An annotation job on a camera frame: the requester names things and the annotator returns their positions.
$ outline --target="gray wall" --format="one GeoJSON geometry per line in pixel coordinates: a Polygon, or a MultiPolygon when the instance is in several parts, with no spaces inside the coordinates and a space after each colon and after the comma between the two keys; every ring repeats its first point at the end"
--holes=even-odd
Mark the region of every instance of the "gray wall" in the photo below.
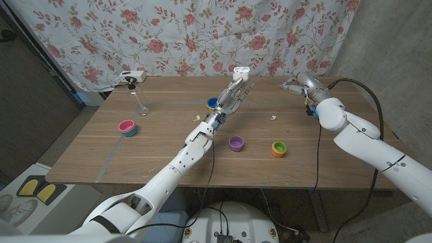
{"type": "Polygon", "coordinates": [[[362,0],[329,73],[366,84],[377,95],[385,122],[430,169],[431,66],[430,0],[362,0]]]}

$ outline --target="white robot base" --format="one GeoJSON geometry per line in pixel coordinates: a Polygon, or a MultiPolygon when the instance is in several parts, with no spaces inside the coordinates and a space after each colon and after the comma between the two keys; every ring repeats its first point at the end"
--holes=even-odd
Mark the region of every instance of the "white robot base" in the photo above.
{"type": "MultiPolygon", "coordinates": [[[[191,217],[186,225],[191,224],[196,216],[197,214],[191,217]]],[[[203,208],[194,225],[185,229],[182,242],[217,243],[221,231],[224,236],[228,235],[228,237],[222,241],[221,236],[219,236],[220,242],[279,242],[276,227],[268,216],[248,204],[232,201],[224,202],[222,208],[221,202],[203,208]],[[223,215],[220,215],[218,211],[220,209],[227,220],[223,215]]]]}

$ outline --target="table leg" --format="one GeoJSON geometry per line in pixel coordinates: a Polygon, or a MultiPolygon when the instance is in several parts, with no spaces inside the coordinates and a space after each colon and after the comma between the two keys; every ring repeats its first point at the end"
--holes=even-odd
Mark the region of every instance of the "table leg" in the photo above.
{"type": "Polygon", "coordinates": [[[317,190],[315,192],[313,190],[308,190],[308,195],[315,214],[315,218],[317,219],[318,230],[324,233],[328,232],[329,225],[327,223],[327,218],[325,216],[323,202],[321,201],[319,191],[317,190]]]}

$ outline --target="green cup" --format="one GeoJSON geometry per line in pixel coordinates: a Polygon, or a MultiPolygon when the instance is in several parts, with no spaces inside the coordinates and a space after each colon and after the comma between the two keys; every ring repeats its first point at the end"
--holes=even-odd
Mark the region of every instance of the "green cup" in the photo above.
{"type": "Polygon", "coordinates": [[[286,145],[283,142],[275,142],[275,143],[273,143],[273,148],[277,152],[279,152],[279,153],[286,152],[286,145]]]}

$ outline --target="clear glass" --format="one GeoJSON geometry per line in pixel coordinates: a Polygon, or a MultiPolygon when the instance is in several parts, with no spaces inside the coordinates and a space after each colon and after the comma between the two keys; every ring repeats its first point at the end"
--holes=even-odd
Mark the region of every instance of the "clear glass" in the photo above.
{"type": "Polygon", "coordinates": [[[150,113],[149,108],[144,106],[144,93],[141,88],[136,87],[133,90],[128,90],[126,94],[134,104],[134,107],[137,110],[137,115],[143,116],[150,113]]]}

